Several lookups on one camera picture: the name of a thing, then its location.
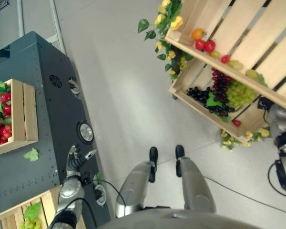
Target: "green grapes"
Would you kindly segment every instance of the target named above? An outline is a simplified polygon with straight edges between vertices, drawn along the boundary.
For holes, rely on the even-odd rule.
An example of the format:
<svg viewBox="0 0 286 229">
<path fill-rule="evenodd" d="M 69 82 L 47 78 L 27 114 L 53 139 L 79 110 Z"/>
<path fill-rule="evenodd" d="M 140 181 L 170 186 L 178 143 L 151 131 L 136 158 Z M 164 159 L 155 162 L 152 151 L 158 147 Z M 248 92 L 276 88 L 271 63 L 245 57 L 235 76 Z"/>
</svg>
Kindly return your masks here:
<svg viewBox="0 0 286 229">
<path fill-rule="evenodd" d="M 232 80 L 226 95 L 230 101 L 228 106 L 231 107 L 239 107 L 243 104 L 249 104 L 255 99 L 254 90 L 236 80 Z"/>
</svg>

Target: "wooden shelf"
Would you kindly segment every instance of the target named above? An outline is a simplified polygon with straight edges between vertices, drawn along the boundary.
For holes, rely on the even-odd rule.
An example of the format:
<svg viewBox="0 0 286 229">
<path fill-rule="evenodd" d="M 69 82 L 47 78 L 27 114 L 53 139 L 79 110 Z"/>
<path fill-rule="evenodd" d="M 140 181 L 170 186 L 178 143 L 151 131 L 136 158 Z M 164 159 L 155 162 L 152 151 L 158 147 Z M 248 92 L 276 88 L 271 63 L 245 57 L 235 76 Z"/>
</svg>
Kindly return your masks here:
<svg viewBox="0 0 286 229">
<path fill-rule="evenodd" d="M 175 41 L 174 39 L 166 36 L 165 40 L 172 45 L 176 46 L 177 48 L 183 50 L 184 52 L 192 55 L 193 57 L 203 61 L 206 64 L 211 65 L 212 67 L 218 69 L 219 71 L 225 73 L 226 75 L 231 76 L 232 78 L 236 79 L 239 82 L 242 82 L 243 84 L 251 87 L 256 92 L 262 94 L 263 96 L 267 97 L 268 99 L 272 100 L 274 103 L 280 105 L 281 107 L 286 109 L 286 98 L 277 92 L 271 90 L 270 88 L 267 88 L 253 79 L 247 77 L 246 75 L 234 70 L 233 68 L 229 67 L 228 65 L 221 63 L 219 60 L 214 59 L 210 55 L 206 54 L 205 52 L 202 52 L 200 50 L 197 50 L 196 48 L 182 44 L 180 42 Z"/>
</svg>

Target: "yellow flower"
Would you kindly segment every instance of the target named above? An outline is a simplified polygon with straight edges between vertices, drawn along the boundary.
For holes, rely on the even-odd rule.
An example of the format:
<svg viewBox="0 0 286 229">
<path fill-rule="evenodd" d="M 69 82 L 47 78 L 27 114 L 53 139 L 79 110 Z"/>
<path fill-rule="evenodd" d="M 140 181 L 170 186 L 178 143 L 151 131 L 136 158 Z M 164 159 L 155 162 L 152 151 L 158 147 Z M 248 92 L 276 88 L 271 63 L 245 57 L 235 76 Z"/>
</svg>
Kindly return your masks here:
<svg viewBox="0 0 286 229">
<path fill-rule="evenodd" d="M 159 50 L 161 50 L 163 48 L 162 42 L 156 42 L 156 45 L 157 45 Z"/>
<path fill-rule="evenodd" d="M 184 69 L 187 68 L 187 62 L 183 62 L 181 65 L 180 65 L 180 70 L 183 71 Z"/>
<path fill-rule="evenodd" d="M 270 134 L 270 132 L 266 129 L 260 129 L 258 132 L 261 133 L 263 137 L 268 137 Z"/>
<path fill-rule="evenodd" d="M 232 143 L 232 142 L 231 142 L 231 141 L 229 141 L 229 140 L 228 140 L 228 141 L 223 142 L 223 144 L 224 144 L 224 145 L 230 145 L 231 143 Z"/>
<path fill-rule="evenodd" d="M 183 57 L 180 58 L 180 64 L 183 64 L 184 62 L 185 62 L 185 57 L 183 56 Z"/>
<path fill-rule="evenodd" d="M 176 54 L 173 50 L 170 50 L 167 54 L 167 59 L 170 61 L 171 59 L 175 58 Z"/>
<path fill-rule="evenodd" d="M 247 131 L 247 132 L 246 132 L 246 138 L 247 138 L 247 139 L 251 138 L 252 136 L 253 136 L 253 133 L 252 133 L 252 132 L 250 132 L 250 131 Z"/>
<path fill-rule="evenodd" d="M 163 14 L 159 14 L 158 17 L 156 18 L 156 20 L 154 20 L 154 24 L 155 25 L 159 25 L 160 22 L 162 22 L 162 20 L 165 19 L 165 16 Z"/>
<path fill-rule="evenodd" d="M 171 0 L 163 0 L 158 7 L 160 13 L 166 13 L 166 6 L 171 3 Z"/>
<path fill-rule="evenodd" d="M 177 30 L 179 26 L 183 24 L 183 18 L 180 16 L 177 16 L 176 19 L 171 22 L 171 29 L 172 30 Z"/>
<path fill-rule="evenodd" d="M 250 142 L 243 143 L 243 146 L 249 147 L 250 146 Z"/>
</svg>

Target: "gray floor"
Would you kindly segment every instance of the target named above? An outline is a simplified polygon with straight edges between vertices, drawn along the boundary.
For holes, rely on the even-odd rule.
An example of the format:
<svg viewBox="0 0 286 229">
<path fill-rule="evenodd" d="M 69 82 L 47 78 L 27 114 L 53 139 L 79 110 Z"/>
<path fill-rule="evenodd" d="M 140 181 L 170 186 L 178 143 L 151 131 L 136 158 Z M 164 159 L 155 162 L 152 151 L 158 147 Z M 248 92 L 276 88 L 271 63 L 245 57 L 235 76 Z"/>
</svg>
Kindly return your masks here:
<svg viewBox="0 0 286 229">
<path fill-rule="evenodd" d="M 273 191 L 266 178 L 278 156 L 271 139 L 252 147 L 240 146 L 230 153 L 220 148 L 216 125 L 172 99 L 165 63 L 155 57 L 155 42 L 143 42 L 144 34 L 136 32 L 140 19 L 154 21 L 159 0 L 55 2 L 67 54 L 80 77 L 106 180 L 120 188 L 131 169 L 146 160 L 149 148 L 156 146 L 156 183 L 149 186 L 145 203 L 182 208 L 181 180 L 175 176 L 174 160 L 174 148 L 181 144 L 205 176 L 286 211 L 286 198 Z M 36 30 L 48 38 L 54 33 L 49 7 L 44 3 L 33 12 L 36 4 L 24 1 L 29 12 L 25 13 L 26 32 Z M 0 17 L 10 20 L 2 14 Z M 13 38 L 17 38 L 14 32 L 8 39 L 0 39 L 0 47 Z M 277 186 L 274 171 L 272 178 Z M 265 229 L 286 229 L 286 213 L 207 182 L 218 214 Z M 108 192 L 114 203 L 116 194 L 110 187 Z"/>
</svg>

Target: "black boot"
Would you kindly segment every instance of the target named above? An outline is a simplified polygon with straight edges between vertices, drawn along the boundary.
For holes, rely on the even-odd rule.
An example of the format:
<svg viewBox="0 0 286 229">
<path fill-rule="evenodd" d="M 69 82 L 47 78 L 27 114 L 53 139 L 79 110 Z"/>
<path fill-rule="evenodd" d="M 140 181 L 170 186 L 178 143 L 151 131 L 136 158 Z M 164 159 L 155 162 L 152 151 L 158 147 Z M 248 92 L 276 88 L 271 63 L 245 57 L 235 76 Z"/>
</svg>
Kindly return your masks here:
<svg viewBox="0 0 286 229">
<path fill-rule="evenodd" d="M 181 168 L 180 168 L 180 161 L 178 160 L 178 158 L 184 156 L 183 146 L 177 145 L 176 150 L 175 150 L 175 154 L 176 154 L 176 159 L 177 159 L 177 161 L 176 161 L 176 174 L 177 174 L 177 177 L 182 177 Z"/>
<path fill-rule="evenodd" d="M 151 174 L 149 176 L 149 182 L 153 183 L 156 180 L 157 161 L 158 161 L 158 150 L 156 147 L 151 147 L 149 150 L 149 160 L 154 162 L 155 167 L 151 168 Z"/>
</svg>

